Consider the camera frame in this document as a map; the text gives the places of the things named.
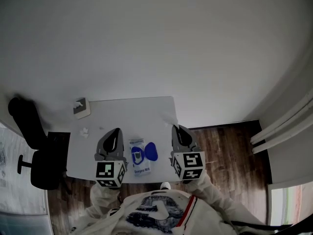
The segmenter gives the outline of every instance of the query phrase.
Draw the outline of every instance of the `white jacket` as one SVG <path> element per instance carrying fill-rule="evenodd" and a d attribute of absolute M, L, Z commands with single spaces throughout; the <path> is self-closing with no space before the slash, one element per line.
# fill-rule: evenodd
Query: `white jacket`
<path fill-rule="evenodd" d="M 235 227 L 230 221 L 263 225 L 242 204 L 224 198 L 207 174 L 180 190 L 156 190 L 132 195 L 118 206 L 119 190 L 91 188 L 92 206 L 79 218 L 70 235 L 236 235 L 273 232 Z"/>

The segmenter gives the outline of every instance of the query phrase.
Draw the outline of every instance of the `person's arm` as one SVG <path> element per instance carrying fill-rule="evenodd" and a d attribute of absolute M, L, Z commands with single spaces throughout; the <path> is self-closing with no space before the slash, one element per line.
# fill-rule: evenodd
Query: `person's arm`
<path fill-rule="evenodd" d="M 231 198 L 224 197 L 211 183 L 207 173 L 203 173 L 199 179 L 187 183 L 185 187 L 188 192 L 202 199 L 212 207 L 217 207 L 217 209 L 221 208 L 231 221 L 263 225 L 263 223 L 253 216 L 241 203 L 237 203 Z"/>
<path fill-rule="evenodd" d="M 86 208 L 86 214 L 89 217 L 99 219 L 108 213 L 110 209 L 118 207 L 120 205 L 117 200 L 119 192 L 119 188 L 105 188 L 96 183 L 90 190 L 90 201 L 92 206 Z"/>

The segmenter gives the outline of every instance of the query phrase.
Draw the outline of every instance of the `white shoe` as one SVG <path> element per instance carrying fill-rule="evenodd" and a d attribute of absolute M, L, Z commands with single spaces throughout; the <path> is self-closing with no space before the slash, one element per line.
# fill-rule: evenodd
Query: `white shoe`
<path fill-rule="evenodd" d="M 171 189 L 170 183 L 169 183 L 169 182 L 163 182 L 162 185 L 161 185 L 161 187 L 160 187 L 160 190 L 162 190 L 162 189 L 164 189 L 164 190 L 166 190 L 166 189 L 170 190 L 170 189 Z"/>

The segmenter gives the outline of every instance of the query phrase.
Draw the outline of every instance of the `red stripe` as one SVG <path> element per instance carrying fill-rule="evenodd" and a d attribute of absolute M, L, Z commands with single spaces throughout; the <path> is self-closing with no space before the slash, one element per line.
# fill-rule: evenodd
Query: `red stripe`
<path fill-rule="evenodd" d="M 181 226 L 181 224 L 184 222 L 184 219 L 186 218 L 186 216 L 187 216 L 187 214 L 188 214 L 188 212 L 189 212 L 189 209 L 190 209 L 190 207 L 191 207 L 191 204 L 192 204 L 192 202 L 194 201 L 194 199 L 195 199 L 195 196 L 192 195 L 192 196 L 191 196 L 191 199 L 189 200 L 189 203 L 188 203 L 188 205 L 187 205 L 187 208 L 186 208 L 186 210 L 185 210 L 185 213 L 184 213 L 183 217 L 180 219 L 179 223 L 176 225 L 176 227 Z"/>

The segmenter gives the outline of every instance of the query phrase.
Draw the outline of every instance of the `white wall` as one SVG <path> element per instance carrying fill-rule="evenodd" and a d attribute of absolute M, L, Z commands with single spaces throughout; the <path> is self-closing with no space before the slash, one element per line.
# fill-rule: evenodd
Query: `white wall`
<path fill-rule="evenodd" d="M 313 54 L 305 68 L 261 116 L 262 128 L 269 126 L 281 117 L 311 88 L 313 88 Z M 274 184 L 286 181 L 293 181 L 295 184 L 301 178 L 310 178 L 310 175 L 313 176 L 313 126 L 268 149 L 268 156 Z"/>
<path fill-rule="evenodd" d="M 258 117 L 305 49 L 313 0 L 0 0 L 0 18 L 2 97 L 35 100 L 47 123 L 81 96 L 172 95 L 198 127 Z"/>

